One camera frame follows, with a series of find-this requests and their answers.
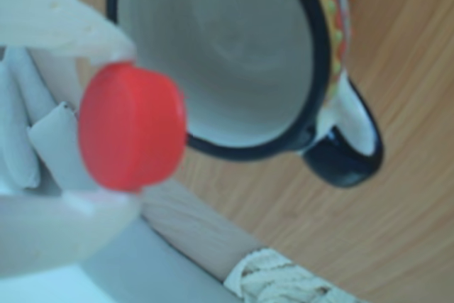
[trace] wooden board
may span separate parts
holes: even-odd
[[[177,179],[260,240],[359,297],[451,302],[454,0],[350,2],[350,71],[384,133],[381,173],[342,192],[295,155],[235,164],[188,150]]]

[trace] wooden surface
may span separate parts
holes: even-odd
[[[350,2],[350,71],[382,127],[381,173],[342,192],[295,155],[234,164],[188,150],[177,179],[359,297],[452,302],[454,0]]]

